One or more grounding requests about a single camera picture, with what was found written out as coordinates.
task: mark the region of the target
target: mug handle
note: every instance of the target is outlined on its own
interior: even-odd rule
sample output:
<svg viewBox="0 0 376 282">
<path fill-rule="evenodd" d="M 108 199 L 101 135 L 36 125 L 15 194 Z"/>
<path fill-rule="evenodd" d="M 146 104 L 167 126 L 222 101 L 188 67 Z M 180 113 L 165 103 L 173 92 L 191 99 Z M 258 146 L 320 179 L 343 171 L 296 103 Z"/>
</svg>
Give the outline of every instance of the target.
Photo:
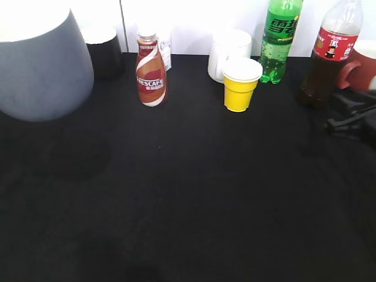
<svg viewBox="0 0 376 282">
<path fill-rule="evenodd" d="M 350 83 L 346 81 L 348 75 L 350 72 L 352 72 L 355 68 L 361 66 L 361 63 L 359 61 L 353 61 L 348 64 L 346 64 L 340 71 L 340 74 L 338 75 L 338 88 L 345 89 L 350 86 Z"/>
<path fill-rule="evenodd" d="M 218 58 L 217 68 L 216 68 L 216 79 L 219 81 L 223 81 L 223 73 L 222 73 L 223 64 L 225 63 L 225 61 L 228 60 L 228 58 L 229 58 L 229 55 L 221 55 Z"/>
</svg>

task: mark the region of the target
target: red mug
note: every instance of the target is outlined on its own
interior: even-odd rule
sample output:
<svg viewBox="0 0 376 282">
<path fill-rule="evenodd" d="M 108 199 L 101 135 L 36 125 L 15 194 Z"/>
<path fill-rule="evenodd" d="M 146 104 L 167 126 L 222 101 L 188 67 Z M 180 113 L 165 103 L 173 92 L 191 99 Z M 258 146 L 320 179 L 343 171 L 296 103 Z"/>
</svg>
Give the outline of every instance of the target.
<svg viewBox="0 0 376 282">
<path fill-rule="evenodd" d="M 355 91 L 376 90 L 376 40 L 358 40 L 346 65 L 341 69 L 337 85 Z"/>
</svg>

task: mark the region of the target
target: cola bottle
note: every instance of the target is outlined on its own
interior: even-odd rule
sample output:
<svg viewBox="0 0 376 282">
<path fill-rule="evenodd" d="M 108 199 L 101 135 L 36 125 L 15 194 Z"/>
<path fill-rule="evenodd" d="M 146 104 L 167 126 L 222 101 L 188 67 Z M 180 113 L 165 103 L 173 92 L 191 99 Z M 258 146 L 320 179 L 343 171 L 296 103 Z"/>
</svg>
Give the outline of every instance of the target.
<svg viewBox="0 0 376 282">
<path fill-rule="evenodd" d="M 318 109 L 331 95 L 363 23 L 361 0 L 341 0 L 326 14 L 312 52 L 310 74 L 298 100 Z"/>
</svg>

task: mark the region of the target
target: bottle label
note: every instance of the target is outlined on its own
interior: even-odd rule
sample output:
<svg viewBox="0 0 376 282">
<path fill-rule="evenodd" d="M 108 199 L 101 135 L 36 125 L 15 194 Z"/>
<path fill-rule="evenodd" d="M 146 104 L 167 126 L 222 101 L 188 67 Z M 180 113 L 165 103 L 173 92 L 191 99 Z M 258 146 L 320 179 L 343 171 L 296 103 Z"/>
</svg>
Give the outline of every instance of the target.
<svg viewBox="0 0 376 282">
<path fill-rule="evenodd" d="M 298 20 L 299 15 L 282 16 L 268 11 L 264 40 L 276 45 L 288 45 L 293 43 Z"/>
<path fill-rule="evenodd" d="M 321 28 L 318 33 L 314 52 L 329 61 L 345 61 L 348 59 L 358 35 L 340 35 Z"/>
<path fill-rule="evenodd" d="M 141 45 L 136 63 L 137 88 L 141 102 L 157 106 L 166 98 L 166 70 L 157 42 Z"/>
</svg>

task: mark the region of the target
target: red bottle label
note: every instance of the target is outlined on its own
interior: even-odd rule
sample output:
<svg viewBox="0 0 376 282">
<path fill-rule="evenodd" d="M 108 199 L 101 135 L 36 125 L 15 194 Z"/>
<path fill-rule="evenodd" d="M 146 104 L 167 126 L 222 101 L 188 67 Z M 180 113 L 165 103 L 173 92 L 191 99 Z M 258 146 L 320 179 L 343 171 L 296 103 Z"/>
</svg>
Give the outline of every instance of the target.
<svg viewBox="0 0 376 282">
<path fill-rule="evenodd" d="M 154 107 L 166 99 L 166 70 L 157 41 L 151 45 L 140 43 L 136 76 L 139 97 L 144 105 Z"/>
<path fill-rule="evenodd" d="M 340 35 L 321 28 L 314 52 L 329 61 L 345 61 L 348 59 L 357 39 L 358 35 Z"/>
</svg>

